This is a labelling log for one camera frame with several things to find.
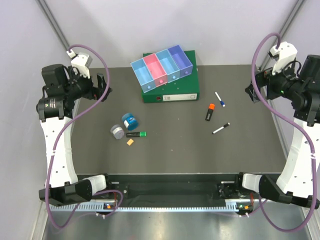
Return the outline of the blue capped white marker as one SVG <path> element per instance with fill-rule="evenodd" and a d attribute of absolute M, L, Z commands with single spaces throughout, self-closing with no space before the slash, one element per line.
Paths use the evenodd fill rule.
<path fill-rule="evenodd" d="M 220 95 L 216 91 L 214 93 L 215 93 L 217 99 L 219 100 L 221 106 L 224 108 L 226 106 L 224 101 L 221 99 Z"/>

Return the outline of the green ring binder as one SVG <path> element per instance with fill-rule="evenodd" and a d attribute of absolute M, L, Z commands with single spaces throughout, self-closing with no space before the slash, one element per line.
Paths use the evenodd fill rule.
<path fill-rule="evenodd" d="M 166 83 L 144 93 L 141 92 L 142 101 L 148 103 L 196 101 L 200 97 L 199 77 L 197 71 L 196 51 L 184 52 L 193 64 L 192 73 L 176 81 Z"/>

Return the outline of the light blue bin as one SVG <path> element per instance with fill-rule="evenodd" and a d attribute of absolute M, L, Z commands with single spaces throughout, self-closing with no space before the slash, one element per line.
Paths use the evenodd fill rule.
<path fill-rule="evenodd" d="M 130 65 L 141 86 L 143 93 L 147 93 L 156 88 L 155 81 L 143 58 L 131 62 Z"/>
<path fill-rule="evenodd" d="M 180 78 L 180 69 L 168 49 L 159 51 L 156 56 L 167 74 L 167 82 L 171 83 Z"/>

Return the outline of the blue jar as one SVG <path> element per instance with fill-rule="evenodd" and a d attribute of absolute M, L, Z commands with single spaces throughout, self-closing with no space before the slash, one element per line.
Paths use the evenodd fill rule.
<path fill-rule="evenodd" d="M 132 113 L 124 114 L 121 120 L 128 131 L 133 131 L 139 125 L 137 119 L 134 117 Z"/>

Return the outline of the orange highlighter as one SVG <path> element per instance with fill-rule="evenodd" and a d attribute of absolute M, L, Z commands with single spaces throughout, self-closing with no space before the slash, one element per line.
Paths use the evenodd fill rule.
<path fill-rule="evenodd" d="M 205 120 L 206 121 L 210 121 L 211 120 L 213 112 L 214 112 L 214 109 L 215 109 L 215 105 L 213 103 L 210 103 L 209 107 L 208 107 L 208 110 L 207 110 L 207 113 L 206 113 L 206 116 L 205 116 Z"/>

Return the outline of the purple bin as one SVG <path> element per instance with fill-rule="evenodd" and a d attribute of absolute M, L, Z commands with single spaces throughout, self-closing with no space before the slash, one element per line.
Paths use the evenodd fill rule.
<path fill-rule="evenodd" d="M 193 64 L 187 57 L 180 45 L 167 49 L 180 70 L 180 78 L 190 75 L 193 71 Z"/>

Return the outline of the green highlighter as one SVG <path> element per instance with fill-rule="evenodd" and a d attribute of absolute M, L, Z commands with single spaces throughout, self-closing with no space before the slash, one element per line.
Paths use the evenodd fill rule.
<path fill-rule="evenodd" d="M 125 136 L 127 138 L 141 138 L 141 137 L 146 137 L 147 136 L 147 132 L 146 131 L 127 132 Z"/>

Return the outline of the pink bin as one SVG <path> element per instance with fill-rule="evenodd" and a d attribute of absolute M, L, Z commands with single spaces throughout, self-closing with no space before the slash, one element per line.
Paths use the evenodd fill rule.
<path fill-rule="evenodd" d="M 165 85 L 168 82 L 168 75 L 155 53 L 143 57 L 156 87 Z"/>

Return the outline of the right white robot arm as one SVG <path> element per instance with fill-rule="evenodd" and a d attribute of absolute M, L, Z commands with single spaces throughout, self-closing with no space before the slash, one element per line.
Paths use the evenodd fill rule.
<path fill-rule="evenodd" d="M 253 191 L 274 202 L 305 208 L 315 202 L 318 209 L 320 201 L 313 190 L 311 150 L 320 151 L 320 57 L 308 55 L 298 70 L 296 64 L 297 60 L 292 60 L 278 73 L 272 68 L 256 72 L 245 90 L 253 102 L 258 101 L 263 87 L 268 100 L 283 97 L 291 102 L 296 126 L 284 169 L 276 180 L 265 174 L 244 173 L 233 185 L 233 192 L 245 198 Z"/>

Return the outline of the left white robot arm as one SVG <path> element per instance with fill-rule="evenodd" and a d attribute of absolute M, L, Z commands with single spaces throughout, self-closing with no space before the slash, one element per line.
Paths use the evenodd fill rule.
<path fill-rule="evenodd" d="M 61 207 L 89 202 L 96 193 L 109 198 L 114 187 L 105 175 L 78 179 L 73 165 L 71 122 L 76 100 L 105 100 L 103 94 L 108 95 L 112 89 L 106 88 L 103 74 L 97 74 L 98 85 L 94 86 L 92 78 L 81 75 L 75 66 L 45 66 L 41 75 L 45 85 L 36 111 L 45 139 L 47 179 L 44 189 L 38 192 L 40 200 Z"/>

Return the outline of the black capped white marker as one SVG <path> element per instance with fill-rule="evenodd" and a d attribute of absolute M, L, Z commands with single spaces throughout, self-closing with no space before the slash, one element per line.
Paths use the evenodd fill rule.
<path fill-rule="evenodd" d="M 227 128 L 228 126 L 230 126 L 230 123 L 229 123 L 229 122 L 227 122 L 227 123 L 224 124 L 223 126 L 221 126 L 221 127 L 217 128 L 216 130 L 214 130 L 214 131 L 212 132 L 212 134 L 214 135 L 214 134 L 218 133 L 219 131 Z"/>

